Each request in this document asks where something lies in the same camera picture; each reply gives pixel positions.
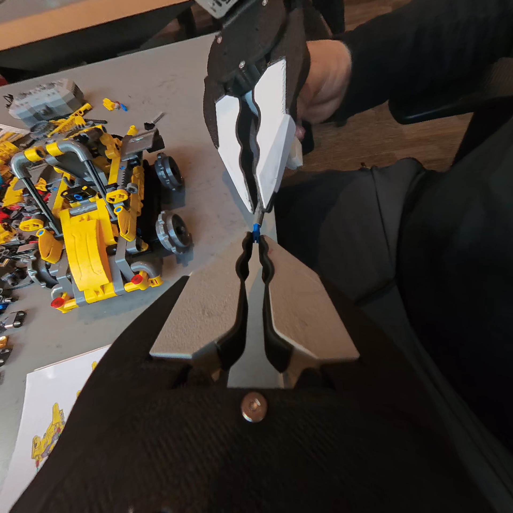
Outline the pile of loose toy bricks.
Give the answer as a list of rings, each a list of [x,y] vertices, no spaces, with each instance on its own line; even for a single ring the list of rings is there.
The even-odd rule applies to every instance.
[[[26,313],[6,310],[16,298],[12,295],[19,289],[37,283],[51,289],[57,281],[50,273],[50,264],[41,259],[34,232],[24,232],[22,221],[36,217],[36,229],[43,221],[38,204],[12,174],[12,157],[33,142],[29,131],[1,125],[1,366],[12,349],[8,347],[6,330],[19,328]]]

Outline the person's right hand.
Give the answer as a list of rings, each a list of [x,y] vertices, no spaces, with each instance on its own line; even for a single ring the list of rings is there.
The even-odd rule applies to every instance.
[[[297,99],[299,141],[305,136],[305,123],[323,123],[334,115],[347,92],[351,75],[351,55],[343,42],[310,41],[307,47],[310,69]]]

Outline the person's right forearm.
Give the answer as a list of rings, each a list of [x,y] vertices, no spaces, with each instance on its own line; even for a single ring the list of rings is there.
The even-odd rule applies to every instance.
[[[512,1],[411,1],[336,36],[351,75],[330,120],[443,89],[512,53]]]

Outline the person's black clothing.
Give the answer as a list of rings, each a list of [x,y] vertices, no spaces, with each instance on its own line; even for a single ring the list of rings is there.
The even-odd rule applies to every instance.
[[[446,172],[306,173],[279,243],[360,306],[434,398],[495,512],[512,512],[512,119]]]

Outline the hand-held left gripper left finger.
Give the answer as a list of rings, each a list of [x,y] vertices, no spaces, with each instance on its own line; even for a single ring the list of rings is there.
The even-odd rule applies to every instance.
[[[183,361],[214,374],[229,370],[246,345],[245,282],[253,235],[230,244],[188,277],[153,346],[157,359]]]

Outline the yellow toy brick vehicle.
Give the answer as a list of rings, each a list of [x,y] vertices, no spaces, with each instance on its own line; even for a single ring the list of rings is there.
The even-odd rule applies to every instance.
[[[38,204],[34,232],[57,283],[51,307],[67,313],[163,284],[161,253],[193,245],[183,219],[164,209],[163,192],[182,192],[184,178],[164,152],[157,127],[123,136],[103,124],[66,137],[49,135],[18,151],[10,169]]]

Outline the wooden background table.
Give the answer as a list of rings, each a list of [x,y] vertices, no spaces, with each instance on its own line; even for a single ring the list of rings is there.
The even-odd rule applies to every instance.
[[[189,1],[1,1],[1,50]]]

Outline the grey toy battery hub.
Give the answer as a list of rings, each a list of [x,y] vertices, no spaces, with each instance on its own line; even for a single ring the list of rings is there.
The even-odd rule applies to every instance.
[[[4,96],[11,117],[21,120],[28,128],[42,121],[67,118],[86,104],[85,96],[70,79],[60,79],[35,88]]]

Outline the toy brick instruction booklet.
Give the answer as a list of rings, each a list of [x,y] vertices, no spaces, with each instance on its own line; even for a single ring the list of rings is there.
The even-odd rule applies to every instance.
[[[81,389],[109,347],[67,358],[27,375],[21,422],[1,487],[1,512],[10,510],[41,470]]]

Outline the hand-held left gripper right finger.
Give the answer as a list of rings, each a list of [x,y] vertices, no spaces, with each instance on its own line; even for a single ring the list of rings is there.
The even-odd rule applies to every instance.
[[[306,369],[356,362],[359,351],[317,273],[267,236],[259,256],[265,354],[283,387],[293,388]]]

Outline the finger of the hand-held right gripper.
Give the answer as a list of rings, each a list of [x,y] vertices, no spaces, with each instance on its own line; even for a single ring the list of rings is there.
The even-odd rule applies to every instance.
[[[303,149],[296,123],[286,108],[286,59],[271,64],[252,91],[258,112],[254,141],[257,150],[254,178],[259,205],[268,212],[284,171],[303,165]]]
[[[255,212],[255,205],[250,197],[250,189],[240,163],[242,143],[237,135],[237,125],[241,112],[240,99],[224,95],[215,103],[217,150],[226,170],[249,212]]]

